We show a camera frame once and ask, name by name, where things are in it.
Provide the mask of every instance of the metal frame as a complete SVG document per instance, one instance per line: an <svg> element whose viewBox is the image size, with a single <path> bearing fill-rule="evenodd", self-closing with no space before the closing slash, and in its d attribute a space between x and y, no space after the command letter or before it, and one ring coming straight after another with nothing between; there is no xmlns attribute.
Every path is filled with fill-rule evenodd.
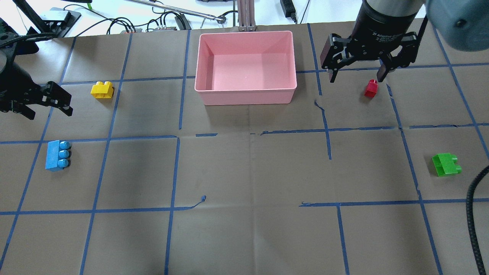
<svg viewBox="0 0 489 275"><path fill-rule="evenodd" d="M219 23L219 24L224 24L226 22L226 17L225 16L222 16L222 15L221 16L214 16L214 15L211 15L211 14L205 14L205 13L196 12L196 11L192 11L192 10L187 10L187 9L182 9L182 8L167 6L167 5L164 5L164 4L160 4L158 2L151 2L151 1L148 1L148 0L126 0L126 1L134 2L134 3L138 3L138 4L143 4L143 5L147 5L147 6L151 6L151 7L155 7L155 8L176 11L176 12L180 12L180 13L183 13L183 14L194 15L194 16L202 17L202 18L209 19L209 20L216 20L217 23Z"/></svg>
<svg viewBox="0 0 489 275"><path fill-rule="evenodd" d="M239 31L255 31L255 0L238 0Z"/></svg>

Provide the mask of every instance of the pink plastic bin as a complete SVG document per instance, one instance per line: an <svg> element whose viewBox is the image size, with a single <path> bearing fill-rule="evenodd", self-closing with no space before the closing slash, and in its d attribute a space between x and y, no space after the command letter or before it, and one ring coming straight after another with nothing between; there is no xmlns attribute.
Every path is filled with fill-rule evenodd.
<svg viewBox="0 0 489 275"><path fill-rule="evenodd" d="M205 105L287 104L296 88L291 31L200 36L195 90Z"/></svg>

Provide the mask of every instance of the black cylinder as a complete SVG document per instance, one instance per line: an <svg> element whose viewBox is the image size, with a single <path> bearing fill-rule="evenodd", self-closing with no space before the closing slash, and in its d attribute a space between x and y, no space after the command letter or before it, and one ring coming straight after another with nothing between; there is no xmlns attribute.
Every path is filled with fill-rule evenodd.
<svg viewBox="0 0 489 275"><path fill-rule="evenodd" d="M415 16L416 13L404 17L387 16L363 0L353 28L350 52L360 57L375 57L381 51L395 50Z"/></svg>

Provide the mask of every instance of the cable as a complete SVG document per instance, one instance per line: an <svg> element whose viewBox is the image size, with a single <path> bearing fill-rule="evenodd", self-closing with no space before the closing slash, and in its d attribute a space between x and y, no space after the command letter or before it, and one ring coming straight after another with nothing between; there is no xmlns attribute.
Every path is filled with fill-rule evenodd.
<svg viewBox="0 0 489 275"><path fill-rule="evenodd" d="M425 16L423 18L423 22L421 23L420 31L418 32L418 43L421 44L421 39L424 35L424 30L426 29L426 25L428 25L428 17Z"/></svg>
<svg viewBox="0 0 489 275"><path fill-rule="evenodd" d="M32 41L32 42L44 41L44 40L53 39L54 37L56 37L56 34L54 34L52 32L28 34L28 35L13 38L7 42L2 43L2 44L0 44L0 48L4 48L4 47L11 45L13 43L17 43L20 41L26 41L26 40L33 39L33 38L37 38L37 39L33 39L33 40L29 40L29 41Z"/></svg>
<svg viewBox="0 0 489 275"><path fill-rule="evenodd" d="M151 2L158 2L158 3L162 4L162 5L164 5L164 4L163 4L163 2L161 2L161 1L156 1L156 0L150 0L150 1L151 1ZM166 9L163 9L163 12L156 12L156 11L155 11L155 7L151 7L151 11L152 11L153 13L156 13L156 14L162 14L162 13L165 13L165 12L166 12Z"/></svg>
<svg viewBox="0 0 489 275"><path fill-rule="evenodd" d="M112 20L112 23L110 24L109 28L107 29L107 33L106 34L110 34L111 33L112 26L114 24L116 24L118 21L124 22L124 27L126 28L126 32L132 32L133 29L134 29L134 32L136 32L136 28L131 29L131 26L129 26L125 21L120 20L120 18L124 18L124 17L118 17L118 18L114 18Z"/></svg>
<svg viewBox="0 0 489 275"><path fill-rule="evenodd" d="M302 24L302 20L304 20L304 16L306 15L306 11L307 11L307 8L309 7L310 2L311 2L311 0L307 1L306 8L304 9L304 13L302 14L302 19L301 19L301 22L299 24Z"/></svg>
<svg viewBox="0 0 489 275"><path fill-rule="evenodd" d="M17 12L19 13L19 17L20 17L20 18L21 18L21 20L22 20L22 25L24 25L25 30L26 30L27 32L29 32L29 30L27 29L27 26L26 26L26 25L25 25L25 23L24 23L24 18L22 18L21 12L19 11L19 7L17 7L17 6L16 6L16 8L17 8Z"/></svg>
<svg viewBox="0 0 489 275"><path fill-rule="evenodd" d="M159 29L159 24L158 24L158 21L156 21L155 19L151 19L149 22L148 22L148 25L146 26L146 32L149 32L150 30L150 23L151 22L155 22L156 25L158 26L158 29Z"/></svg>
<svg viewBox="0 0 489 275"><path fill-rule="evenodd" d="M187 28L185 27L185 22L183 21L183 19L180 17L180 14L176 13L176 12L173 12L173 11L169 11L169 12L166 12L165 13L165 16L163 16L163 26L166 28L166 16L169 15L170 13L173 13L175 14L175 16L180 20L180 22L182 22L182 27L184 30L186 30Z"/></svg>
<svg viewBox="0 0 489 275"><path fill-rule="evenodd" d="M475 263L477 264L477 270L479 271L479 275L486 275L486 269L484 268L484 262L482 261L481 250L479 249L479 242L477 241L477 234L475 233L473 202L474 202L475 188L477 188L477 185L488 173L489 173L489 166L484 168L479 173L479 175L475 177L474 181L472 181L472 183L468 187L467 201L466 201L468 235L470 237L470 244L472 245L472 251L474 252Z"/></svg>
<svg viewBox="0 0 489 275"><path fill-rule="evenodd" d="M102 22L105 22L105 21L107 21L107 20L110 20L110 19L103 19L103 20L101 20L101 21L99 21L99 22L97 22L97 23L95 23L95 24L91 25L90 27L86 28L84 31L82 31L82 32L80 32L79 34L75 35L75 37L78 37L78 36L82 35L84 32L88 31L89 29L91 29L91 28L95 27L96 25L98 25L98 24L100 24L100 23L102 23Z"/></svg>
<svg viewBox="0 0 489 275"><path fill-rule="evenodd" d="M226 16L226 15L228 15L228 14L232 13L232 12L233 12L233 13L234 13L234 12L235 12L235 13L237 13L238 11L237 11L237 10L230 10L230 11L226 11L225 13L221 14L221 16Z"/></svg>
<svg viewBox="0 0 489 275"><path fill-rule="evenodd" d="M105 18L105 19L108 19L108 20L111 20L111 21L112 21L112 20L116 20L116 19L114 19L114 18L108 18L108 17L106 17L106 16L104 16L104 15L102 15L102 14L100 14L100 13L98 13L98 12L94 11L94 10L88 9L88 8L86 8L86 7L82 6L82 5L78 5L78 4L70 4L70 5L67 5L67 6L65 6L65 7L63 8L63 10L66 10L66 8L67 8L67 7L70 7L70 6L78 6L78 7L81 7L81 8L83 8L83 9L85 9L85 10L89 11L89 12L92 12L92 13L94 13L94 14L96 14L96 15L98 15L98 16L100 16L100 17L102 17L102 18ZM129 28L132 28L132 29L134 30L134 32L136 32L136 28L135 28L136 26L134 26L134 24L131 22L131 20L129 20L129 19L125 18L125 17L118 17L118 18L125 19L125 20L127 20L128 22L124 22L124 21L122 21L122 20L119 20L119 22L117 22L116 24L119 24L119 25L122 25L122 26L125 26L124 24L126 24L126 25L127 25Z"/></svg>

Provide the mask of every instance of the power adapter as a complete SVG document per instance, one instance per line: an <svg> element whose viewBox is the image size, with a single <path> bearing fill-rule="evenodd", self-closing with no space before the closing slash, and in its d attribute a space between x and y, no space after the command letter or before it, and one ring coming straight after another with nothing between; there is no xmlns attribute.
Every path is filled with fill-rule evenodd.
<svg viewBox="0 0 489 275"><path fill-rule="evenodd" d="M286 18L291 18L297 24L297 16L295 13L295 7L292 0L280 0L282 10Z"/></svg>

